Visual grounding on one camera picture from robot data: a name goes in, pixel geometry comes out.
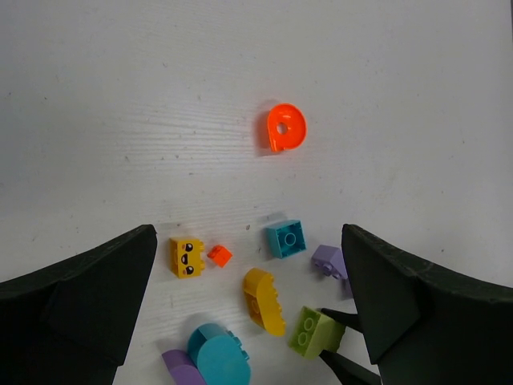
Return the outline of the purple curved lego brick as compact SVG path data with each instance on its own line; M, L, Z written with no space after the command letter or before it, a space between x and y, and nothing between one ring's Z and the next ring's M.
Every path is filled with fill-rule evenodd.
M162 359L176 385L206 385L204 378L185 351L165 351Z

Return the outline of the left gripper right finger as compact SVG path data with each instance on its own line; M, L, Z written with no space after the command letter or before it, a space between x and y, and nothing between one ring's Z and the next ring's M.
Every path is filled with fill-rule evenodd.
M407 253L357 225L341 246L385 384L510 384L512 290Z

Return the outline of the teal rounded lego brick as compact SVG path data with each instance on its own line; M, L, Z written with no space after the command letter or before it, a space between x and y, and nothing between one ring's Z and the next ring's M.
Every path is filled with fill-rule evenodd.
M250 384L248 353L238 337L219 324L198 326L188 340L187 352L206 384Z

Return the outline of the lilac lego brick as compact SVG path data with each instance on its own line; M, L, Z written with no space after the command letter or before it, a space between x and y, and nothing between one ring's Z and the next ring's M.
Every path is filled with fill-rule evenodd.
M341 282L343 298L353 298L345 259L341 248L331 245L319 245L311 257L313 267L326 277Z

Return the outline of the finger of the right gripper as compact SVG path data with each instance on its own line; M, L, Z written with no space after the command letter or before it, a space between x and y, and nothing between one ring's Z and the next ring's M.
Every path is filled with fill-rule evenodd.
M351 313L346 313L346 312L342 312L339 310L332 310L332 309L327 309L327 308L321 308L321 312L324 315L332 318L334 321L336 321L344 326L347 326L347 327L349 327L353 330L356 330L360 333L363 332L361 321L360 321L360 318L358 317L358 314L351 314Z
M320 358L332 370L342 385L381 385L381 377L346 357L323 350Z

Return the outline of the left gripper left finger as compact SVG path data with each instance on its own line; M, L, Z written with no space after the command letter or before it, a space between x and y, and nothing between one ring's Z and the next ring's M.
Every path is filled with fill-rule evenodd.
M111 384L156 256L153 225L1 284L3 384Z

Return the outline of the lime green lego brick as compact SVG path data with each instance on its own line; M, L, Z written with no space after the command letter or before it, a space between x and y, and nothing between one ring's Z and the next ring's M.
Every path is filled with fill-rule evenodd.
M344 333L344 325L303 306L290 336L289 347L305 359L315 359L322 351L336 353Z

